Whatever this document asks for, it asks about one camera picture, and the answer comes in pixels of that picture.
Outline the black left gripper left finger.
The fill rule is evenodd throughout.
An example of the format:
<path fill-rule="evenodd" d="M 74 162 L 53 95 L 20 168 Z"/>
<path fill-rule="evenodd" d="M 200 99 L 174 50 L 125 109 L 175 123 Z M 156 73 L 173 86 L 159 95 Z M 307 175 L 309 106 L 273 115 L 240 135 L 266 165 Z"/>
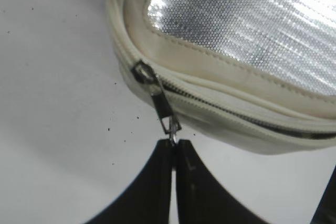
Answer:
<path fill-rule="evenodd" d="M 159 140 L 127 189 L 88 223 L 169 223 L 173 145 Z"/>

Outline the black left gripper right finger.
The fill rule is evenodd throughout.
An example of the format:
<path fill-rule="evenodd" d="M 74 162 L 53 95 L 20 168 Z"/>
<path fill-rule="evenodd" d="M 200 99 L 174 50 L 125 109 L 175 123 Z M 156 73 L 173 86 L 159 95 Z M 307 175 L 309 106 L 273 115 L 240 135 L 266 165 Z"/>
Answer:
<path fill-rule="evenodd" d="M 216 180 L 191 141 L 180 140 L 175 149 L 179 223 L 266 223 Z"/>

